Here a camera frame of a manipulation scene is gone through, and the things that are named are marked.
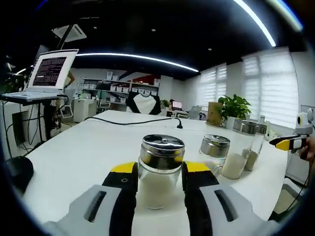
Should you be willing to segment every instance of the window blind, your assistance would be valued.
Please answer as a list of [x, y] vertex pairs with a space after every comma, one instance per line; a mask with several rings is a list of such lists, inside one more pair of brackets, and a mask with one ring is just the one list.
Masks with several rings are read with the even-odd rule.
[[295, 128], [299, 112], [297, 78], [287, 48], [243, 58], [244, 97], [252, 105], [251, 119], [261, 115], [273, 124]]
[[208, 110], [209, 102], [216, 102], [226, 93], [226, 64], [201, 72], [197, 87], [196, 105]]

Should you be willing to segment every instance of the perforated metal lid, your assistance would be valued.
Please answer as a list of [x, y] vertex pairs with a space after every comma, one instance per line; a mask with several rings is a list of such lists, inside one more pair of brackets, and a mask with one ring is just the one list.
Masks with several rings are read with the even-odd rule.
[[235, 119], [233, 131], [246, 135], [255, 135], [256, 128], [257, 128], [256, 122]]
[[256, 134], [265, 135], [267, 131], [267, 126], [265, 124], [257, 124]]
[[205, 135], [200, 151], [212, 157], [226, 157], [230, 147], [230, 140], [219, 135]]
[[171, 170], [183, 162], [185, 144], [182, 140], [161, 134], [151, 134], [143, 138], [141, 160], [149, 167]]

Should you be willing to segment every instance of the laptop screen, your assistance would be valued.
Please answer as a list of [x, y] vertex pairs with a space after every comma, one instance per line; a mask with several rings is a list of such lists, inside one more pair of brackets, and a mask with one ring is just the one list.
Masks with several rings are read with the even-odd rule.
[[181, 103], [181, 102], [173, 101], [172, 107], [173, 107], [173, 108], [181, 109], [181, 108], [182, 108], [182, 103]]
[[78, 49], [40, 54], [30, 76], [28, 88], [63, 89]]

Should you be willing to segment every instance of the glass jar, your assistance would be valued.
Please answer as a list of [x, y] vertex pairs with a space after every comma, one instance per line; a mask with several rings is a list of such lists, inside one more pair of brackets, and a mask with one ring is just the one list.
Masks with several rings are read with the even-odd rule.
[[233, 137], [222, 174], [229, 179], [238, 179], [246, 165], [257, 123], [236, 119], [233, 125]]
[[185, 144], [182, 140], [161, 134], [143, 138], [138, 162], [140, 204], [160, 209], [172, 198], [178, 180]]
[[246, 171], [252, 171], [256, 163], [257, 158], [259, 157], [262, 145], [264, 143], [265, 134], [267, 131], [267, 126], [265, 124], [257, 124], [256, 135], [252, 142], [252, 148], [248, 156], [248, 160], [245, 165]]
[[226, 137], [205, 135], [199, 150], [199, 161], [203, 162], [215, 177], [218, 177], [221, 174], [229, 147], [230, 140]]

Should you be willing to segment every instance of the black mouse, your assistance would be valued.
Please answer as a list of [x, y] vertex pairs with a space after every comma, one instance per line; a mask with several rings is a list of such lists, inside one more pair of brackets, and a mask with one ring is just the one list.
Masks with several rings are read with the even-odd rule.
[[22, 193], [25, 193], [34, 174], [32, 162], [24, 156], [18, 156], [8, 159], [6, 164], [14, 186]]

